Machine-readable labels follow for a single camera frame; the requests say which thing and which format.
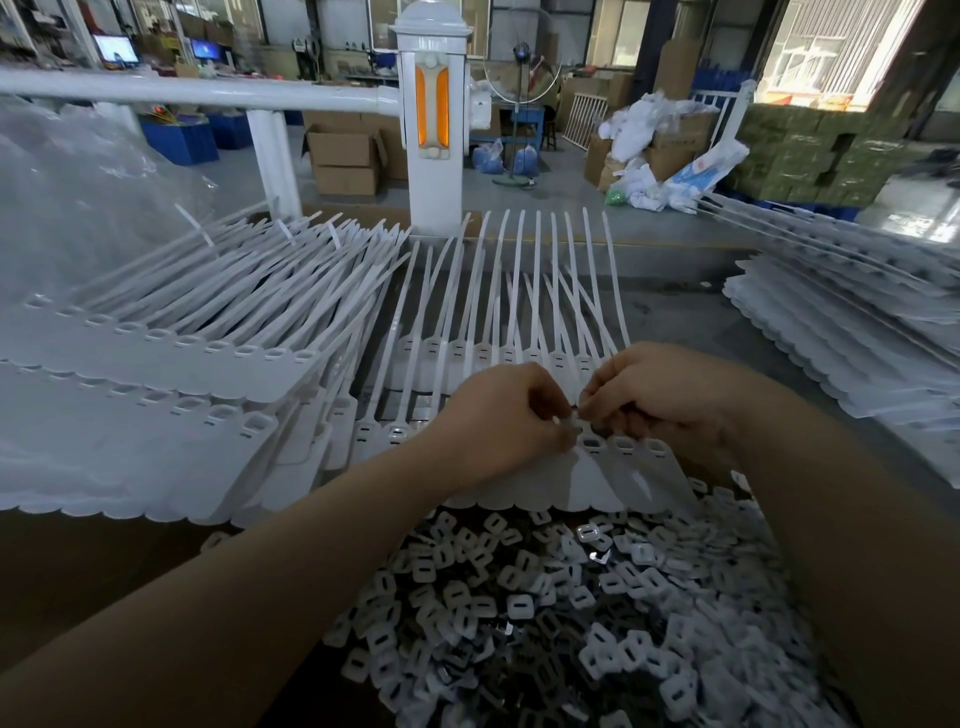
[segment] computer monitor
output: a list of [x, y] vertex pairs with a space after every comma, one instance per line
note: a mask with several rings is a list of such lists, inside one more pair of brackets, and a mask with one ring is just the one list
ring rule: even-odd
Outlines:
[[193, 46], [193, 55], [201, 61], [220, 60], [220, 46], [212, 40], [196, 40], [191, 38], [190, 45]]
[[100, 55], [108, 63], [126, 63], [136, 65], [140, 59], [133, 50], [133, 44], [126, 36], [94, 36], [93, 40], [100, 50]]

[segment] white barrier post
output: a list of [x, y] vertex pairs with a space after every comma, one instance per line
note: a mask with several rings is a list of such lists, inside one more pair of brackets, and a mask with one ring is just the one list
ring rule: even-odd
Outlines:
[[736, 139], [736, 133], [740, 131], [740, 124], [743, 123], [747, 107], [754, 101], [755, 92], [756, 81], [753, 79], [748, 79], [740, 85], [740, 90], [736, 94], [736, 101], [733, 102], [733, 108], [730, 111], [730, 116], [727, 117], [727, 126], [724, 127], [720, 141]]

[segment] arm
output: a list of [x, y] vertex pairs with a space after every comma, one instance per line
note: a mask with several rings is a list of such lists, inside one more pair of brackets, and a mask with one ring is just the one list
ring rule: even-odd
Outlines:
[[580, 416], [731, 450], [866, 724], [960, 724], [956, 523], [840, 424], [736, 364], [649, 343], [597, 370]]
[[255, 724], [424, 514], [462, 488], [570, 447], [551, 420], [569, 409], [534, 364], [471, 377], [410, 442], [170, 571], [10, 670], [0, 678], [3, 724]]

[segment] blue plastic bag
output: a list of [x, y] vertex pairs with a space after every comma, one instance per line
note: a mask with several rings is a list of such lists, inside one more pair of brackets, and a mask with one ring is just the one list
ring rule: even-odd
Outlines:
[[502, 154], [503, 142], [499, 139], [496, 139], [492, 144], [481, 144], [473, 150], [473, 156], [471, 157], [473, 169], [483, 172], [485, 175], [502, 174], [504, 171], [503, 159], [500, 158]]
[[514, 174], [522, 177], [537, 177], [540, 174], [537, 150], [534, 149], [532, 144], [527, 144], [523, 149], [516, 150]]

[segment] plastic bag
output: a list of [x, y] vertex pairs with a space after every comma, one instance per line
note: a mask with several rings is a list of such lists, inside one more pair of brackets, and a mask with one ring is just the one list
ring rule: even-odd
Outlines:
[[639, 209], [649, 209], [660, 212], [666, 206], [660, 183], [654, 177], [649, 164], [638, 163], [630, 165], [623, 171], [618, 184], [627, 195], [627, 202]]
[[603, 200], [604, 205], [619, 207], [627, 204], [627, 193], [613, 185], [607, 190], [607, 196]]
[[89, 107], [0, 100], [0, 305], [58, 294], [213, 219], [213, 188]]
[[496, 139], [491, 144], [481, 144], [474, 149], [470, 159], [473, 161], [474, 169], [485, 175], [499, 175], [504, 172], [503, 159], [500, 158], [502, 154], [503, 142]]
[[537, 150], [534, 149], [532, 144], [527, 144], [523, 149], [516, 150], [514, 174], [523, 177], [536, 177], [540, 174]]
[[693, 214], [704, 192], [713, 189], [748, 154], [750, 149], [736, 139], [717, 142], [663, 183], [667, 203], [680, 212]]
[[649, 146], [661, 119], [672, 113], [675, 102], [657, 93], [647, 93], [629, 109], [619, 131], [613, 138], [611, 157], [626, 162]]

